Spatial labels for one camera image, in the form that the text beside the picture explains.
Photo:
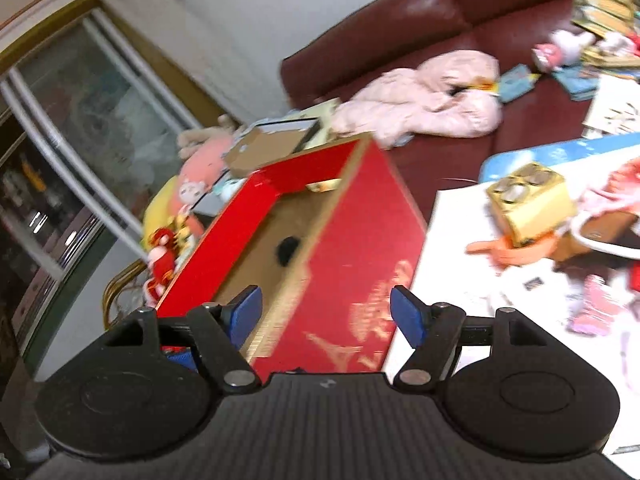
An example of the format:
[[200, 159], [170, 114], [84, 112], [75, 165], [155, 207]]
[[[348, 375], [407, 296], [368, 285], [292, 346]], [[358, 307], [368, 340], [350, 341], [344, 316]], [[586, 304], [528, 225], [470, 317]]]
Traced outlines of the Mickey Mouse plush toy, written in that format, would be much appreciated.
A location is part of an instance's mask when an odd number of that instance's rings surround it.
[[286, 268], [291, 262], [296, 250], [300, 244], [300, 238], [296, 236], [288, 236], [280, 241], [276, 249], [276, 256], [280, 266]]

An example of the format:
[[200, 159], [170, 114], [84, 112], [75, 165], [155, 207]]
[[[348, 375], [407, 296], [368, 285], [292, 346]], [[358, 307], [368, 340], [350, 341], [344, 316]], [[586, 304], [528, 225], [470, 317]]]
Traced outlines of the red chinese doll plush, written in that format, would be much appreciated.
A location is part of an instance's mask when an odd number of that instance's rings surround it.
[[144, 302], [156, 308], [176, 274], [176, 234], [168, 226], [155, 230], [148, 237], [148, 269], [150, 277], [144, 282]]

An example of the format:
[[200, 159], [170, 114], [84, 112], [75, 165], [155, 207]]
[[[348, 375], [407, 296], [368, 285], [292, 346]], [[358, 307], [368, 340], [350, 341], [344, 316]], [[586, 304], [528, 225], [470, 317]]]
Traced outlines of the orange plastic toy pan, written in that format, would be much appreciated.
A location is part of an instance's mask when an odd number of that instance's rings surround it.
[[514, 247], [507, 236], [496, 240], [473, 242], [465, 247], [467, 254], [487, 254], [497, 266], [527, 266], [549, 257], [558, 246], [559, 237], [549, 233], [523, 247]]

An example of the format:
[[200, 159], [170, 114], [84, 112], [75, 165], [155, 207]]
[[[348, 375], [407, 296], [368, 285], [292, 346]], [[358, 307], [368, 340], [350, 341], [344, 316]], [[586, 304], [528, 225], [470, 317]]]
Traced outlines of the yellow plush pillow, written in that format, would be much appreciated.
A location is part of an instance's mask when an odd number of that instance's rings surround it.
[[175, 215], [169, 211], [169, 204], [172, 196], [174, 196], [177, 181], [177, 176], [171, 177], [152, 198], [151, 203], [149, 203], [149, 206], [145, 209], [142, 219], [141, 246], [146, 252], [151, 250], [151, 236], [158, 229], [166, 228], [172, 232], [176, 232], [174, 226]]

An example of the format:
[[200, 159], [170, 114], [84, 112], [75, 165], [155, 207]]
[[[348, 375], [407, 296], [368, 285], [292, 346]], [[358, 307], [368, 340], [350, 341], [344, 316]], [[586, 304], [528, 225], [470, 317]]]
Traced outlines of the red food gift box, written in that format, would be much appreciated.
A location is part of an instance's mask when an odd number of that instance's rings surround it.
[[[262, 290], [242, 352], [257, 374], [377, 372], [395, 325], [390, 291], [409, 285], [425, 221], [386, 154], [355, 136], [252, 174], [158, 304], [165, 318]], [[286, 268], [276, 249], [300, 244]]]

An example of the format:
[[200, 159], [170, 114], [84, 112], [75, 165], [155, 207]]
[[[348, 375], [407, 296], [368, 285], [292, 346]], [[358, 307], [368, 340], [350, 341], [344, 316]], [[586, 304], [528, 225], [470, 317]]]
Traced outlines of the white instruction sheet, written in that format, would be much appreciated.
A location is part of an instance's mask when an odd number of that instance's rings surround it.
[[[491, 156], [476, 185], [437, 193], [411, 286], [427, 304], [446, 301], [469, 315], [491, 316], [502, 307], [514, 307], [605, 374], [620, 395], [620, 417], [604, 452], [632, 478], [639, 475], [639, 295], [630, 287], [631, 262], [592, 252], [586, 262], [565, 271], [555, 271], [550, 259], [502, 270], [488, 255], [467, 254], [465, 247], [497, 236], [485, 191], [513, 170], [540, 162], [562, 174], [570, 198], [578, 200], [590, 188], [605, 185], [614, 170], [638, 155], [639, 137], [631, 133]], [[567, 329], [582, 306], [590, 274], [634, 293], [634, 301], [606, 336]]]

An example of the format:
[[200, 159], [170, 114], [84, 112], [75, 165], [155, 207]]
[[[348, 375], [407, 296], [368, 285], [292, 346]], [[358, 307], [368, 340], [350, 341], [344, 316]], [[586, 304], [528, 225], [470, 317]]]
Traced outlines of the yellow cardboard box toy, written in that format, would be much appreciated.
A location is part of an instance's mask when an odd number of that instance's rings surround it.
[[564, 177], [538, 162], [489, 185], [486, 195], [497, 226], [514, 247], [554, 232], [577, 211]]

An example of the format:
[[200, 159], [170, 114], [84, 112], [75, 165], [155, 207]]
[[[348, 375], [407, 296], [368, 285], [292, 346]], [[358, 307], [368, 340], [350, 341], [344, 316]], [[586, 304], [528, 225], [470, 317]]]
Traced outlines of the pink heart sticker patch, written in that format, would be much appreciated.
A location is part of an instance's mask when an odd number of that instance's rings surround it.
[[582, 306], [568, 321], [567, 329], [589, 337], [606, 336], [617, 318], [634, 301], [634, 293], [609, 285], [602, 276], [585, 279]]

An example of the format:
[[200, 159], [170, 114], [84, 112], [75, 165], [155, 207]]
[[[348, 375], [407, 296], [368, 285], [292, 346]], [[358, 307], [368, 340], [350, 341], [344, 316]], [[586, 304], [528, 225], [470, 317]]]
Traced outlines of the white flexible tube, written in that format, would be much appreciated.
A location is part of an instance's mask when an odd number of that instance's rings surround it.
[[638, 220], [626, 210], [610, 210], [602, 214], [584, 212], [570, 222], [570, 234], [577, 243], [594, 252], [628, 260], [639, 259], [639, 249], [617, 244], [616, 240]]

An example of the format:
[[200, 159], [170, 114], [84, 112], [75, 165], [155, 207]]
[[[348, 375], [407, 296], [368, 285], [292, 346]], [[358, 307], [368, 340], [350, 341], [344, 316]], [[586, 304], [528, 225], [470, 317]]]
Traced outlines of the pink monkey plush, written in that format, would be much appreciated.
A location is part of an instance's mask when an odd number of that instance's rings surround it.
[[235, 131], [233, 120], [228, 115], [220, 115], [216, 126], [188, 129], [178, 134], [182, 167], [169, 201], [169, 214], [184, 216], [184, 224], [196, 238], [203, 235], [204, 226], [191, 210], [226, 171], [224, 155], [233, 146]]

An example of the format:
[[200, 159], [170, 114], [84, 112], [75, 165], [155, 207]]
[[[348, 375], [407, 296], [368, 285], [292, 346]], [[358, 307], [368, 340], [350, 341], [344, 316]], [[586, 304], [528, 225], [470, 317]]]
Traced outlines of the brown open cardboard box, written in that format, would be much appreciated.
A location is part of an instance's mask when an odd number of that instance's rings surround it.
[[257, 169], [301, 151], [320, 130], [318, 118], [265, 122], [244, 133], [224, 156], [232, 178], [245, 178]]

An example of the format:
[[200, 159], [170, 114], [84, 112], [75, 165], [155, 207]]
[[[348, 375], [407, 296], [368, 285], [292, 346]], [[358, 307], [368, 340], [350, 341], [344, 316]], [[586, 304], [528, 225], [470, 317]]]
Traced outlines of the pink puffy jacket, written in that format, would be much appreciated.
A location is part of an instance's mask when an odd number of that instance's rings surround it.
[[477, 50], [454, 50], [416, 68], [395, 68], [337, 107], [331, 131], [370, 133], [381, 148], [396, 148], [415, 134], [486, 136], [502, 119], [502, 105], [491, 91], [499, 76], [498, 60]]

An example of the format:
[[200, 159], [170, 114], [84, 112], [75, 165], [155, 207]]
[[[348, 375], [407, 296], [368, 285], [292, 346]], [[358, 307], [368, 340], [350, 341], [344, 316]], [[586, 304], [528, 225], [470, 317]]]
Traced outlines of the white punch-out craft sheet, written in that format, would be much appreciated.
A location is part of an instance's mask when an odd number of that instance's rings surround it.
[[582, 124], [590, 130], [613, 136], [637, 133], [639, 114], [638, 82], [603, 74]]

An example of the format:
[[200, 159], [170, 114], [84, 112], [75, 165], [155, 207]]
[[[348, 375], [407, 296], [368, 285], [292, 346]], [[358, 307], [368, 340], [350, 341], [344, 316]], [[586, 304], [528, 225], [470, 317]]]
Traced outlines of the pink white bunny toy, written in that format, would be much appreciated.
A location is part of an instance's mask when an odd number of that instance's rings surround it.
[[552, 32], [546, 42], [535, 44], [532, 49], [533, 61], [537, 70], [548, 74], [562, 70], [565, 66], [578, 63], [582, 51], [596, 41], [591, 32], [574, 34], [558, 29]]

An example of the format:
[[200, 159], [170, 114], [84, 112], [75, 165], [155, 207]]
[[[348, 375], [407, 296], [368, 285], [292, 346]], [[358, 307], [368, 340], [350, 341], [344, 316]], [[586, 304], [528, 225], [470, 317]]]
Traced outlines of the dark red leather sofa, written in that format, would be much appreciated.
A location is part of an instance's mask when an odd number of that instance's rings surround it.
[[[502, 70], [530, 65], [535, 44], [555, 29], [576, 28], [572, 6], [572, 0], [374, 0], [285, 58], [281, 81], [292, 107], [303, 108], [346, 101], [382, 73], [453, 50], [488, 53]], [[579, 138], [587, 110], [543, 76], [533, 91], [506, 104], [489, 136], [416, 136], [390, 150], [390, 159], [428, 218], [437, 192], [469, 184], [491, 155]]]

